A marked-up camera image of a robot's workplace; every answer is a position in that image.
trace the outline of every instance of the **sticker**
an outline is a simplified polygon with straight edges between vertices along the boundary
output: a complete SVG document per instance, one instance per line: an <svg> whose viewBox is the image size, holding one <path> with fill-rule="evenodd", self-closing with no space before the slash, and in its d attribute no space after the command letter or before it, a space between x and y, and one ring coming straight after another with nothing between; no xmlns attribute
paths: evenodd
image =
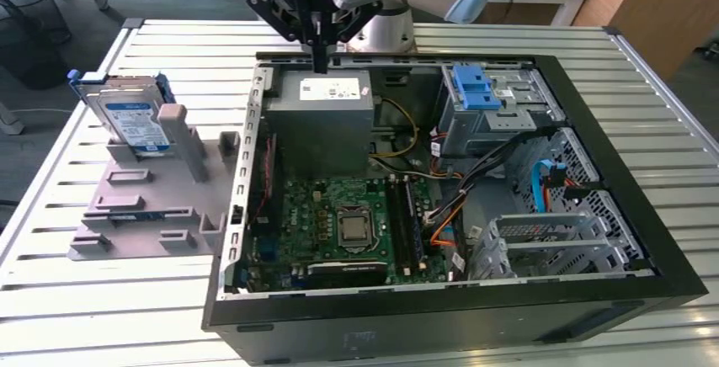
<svg viewBox="0 0 719 367"><path fill-rule="evenodd" d="M495 89L495 96L498 98L514 98L515 94L511 89Z"/></svg>
<svg viewBox="0 0 719 367"><path fill-rule="evenodd" d="M452 264L458 267L460 272L464 272L464 259L456 252L452 255Z"/></svg>
<svg viewBox="0 0 719 367"><path fill-rule="evenodd" d="M431 149L431 155L434 157L440 157L442 156L442 144L439 144L438 142L432 142L430 144L430 149Z"/></svg>
<svg viewBox="0 0 719 367"><path fill-rule="evenodd" d="M352 352L370 352L376 348L378 333L375 331L348 332L344 335L343 349Z"/></svg>
<svg viewBox="0 0 719 367"><path fill-rule="evenodd" d="M111 220L137 220L135 215L109 215Z"/></svg>
<svg viewBox="0 0 719 367"><path fill-rule="evenodd" d="M358 78L304 78L300 81L300 100L360 99Z"/></svg>
<svg viewBox="0 0 719 367"><path fill-rule="evenodd" d="M127 144L151 154L169 148L169 140L157 123L149 104L105 104L108 115Z"/></svg>
<svg viewBox="0 0 719 367"><path fill-rule="evenodd" d="M467 239L479 239L482 235L482 228L478 226L472 226L470 228L470 232L467 233Z"/></svg>

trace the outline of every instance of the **yellow wire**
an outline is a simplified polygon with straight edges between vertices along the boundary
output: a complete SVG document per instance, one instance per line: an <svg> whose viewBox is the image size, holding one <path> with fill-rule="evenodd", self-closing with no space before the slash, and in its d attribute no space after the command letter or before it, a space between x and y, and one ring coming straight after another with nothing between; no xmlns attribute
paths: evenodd
<svg viewBox="0 0 719 367"><path fill-rule="evenodd" d="M392 106L396 107L396 109L400 112L403 112L404 117L407 118L407 120L412 124L412 132L414 132L415 136L412 137L412 142L411 142L410 146L407 148L404 148L403 150L400 150L398 152L378 152L376 154L370 154L370 157L372 157L372 158L399 157L400 155L404 155L407 152L412 151L412 148L415 148L416 140L419 139L419 129L416 128L416 124L415 124L415 120L412 119L412 116L410 116L410 113L407 112L407 110L404 110L404 108L400 106L400 104L398 102L395 102L390 98L382 98L382 100L386 101L387 103L390 103Z"/></svg>

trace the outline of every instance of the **blue plastic latch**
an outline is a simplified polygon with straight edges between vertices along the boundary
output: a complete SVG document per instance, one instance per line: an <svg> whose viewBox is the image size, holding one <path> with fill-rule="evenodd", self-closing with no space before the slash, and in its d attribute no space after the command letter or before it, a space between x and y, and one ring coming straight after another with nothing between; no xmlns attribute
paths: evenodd
<svg viewBox="0 0 719 367"><path fill-rule="evenodd" d="M167 80L165 74L159 73L155 76L155 82L157 83L157 89L160 90L161 97L167 104L175 103L175 94L172 89L169 89L169 81Z"/></svg>
<svg viewBox="0 0 719 367"><path fill-rule="evenodd" d="M85 72L84 76L80 77L80 75L81 75L80 71L69 70L65 77L68 77L68 85L72 91L75 92L75 95L77 95L77 98L80 98L80 100L85 102L85 99L83 97L80 89L77 88L77 85L91 84L91 83L103 84L108 76L104 72Z"/></svg>
<svg viewBox="0 0 719 367"><path fill-rule="evenodd" d="M492 93L492 80L482 67L456 63L452 70L464 109L498 110L502 102Z"/></svg>

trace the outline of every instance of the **green circuit board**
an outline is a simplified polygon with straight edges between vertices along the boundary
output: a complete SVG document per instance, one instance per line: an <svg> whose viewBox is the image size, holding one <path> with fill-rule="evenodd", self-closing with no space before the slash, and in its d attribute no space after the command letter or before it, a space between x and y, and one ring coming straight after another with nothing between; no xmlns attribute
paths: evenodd
<svg viewBox="0 0 719 367"><path fill-rule="evenodd" d="M380 178L286 181L278 259L261 267L261 280L270 290L294 289L288 276L292 265L352 260L387 263L388 285L446 281L446 261L440 253L427 257L427 269L411 276L395 271L384 183ZM422 214L431 209L428 186L419 179L411 182L411 189ZM371 242L362 248L343 246L340 219L350 214L362 215L371 222Z"/></svg>

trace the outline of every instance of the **chair leg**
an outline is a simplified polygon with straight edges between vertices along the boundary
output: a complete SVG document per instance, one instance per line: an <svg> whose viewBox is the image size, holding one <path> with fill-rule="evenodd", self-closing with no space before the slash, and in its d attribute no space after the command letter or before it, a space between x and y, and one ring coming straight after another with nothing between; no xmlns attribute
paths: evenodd
<svg viewBox="0 0 719 367"><path fill-rule="evenodd" d="M23 132L25 125L15 117L8 108L0 103L0 132L9 136L16 136Z"/></svg>
<svg viewBox="0 0 719 367"><path fill-rule="evenodd" d="M111 8L111 5L108 4L109 0L93 0L95 5L97 6L97 9L101 11L107 11Z"/></svg>

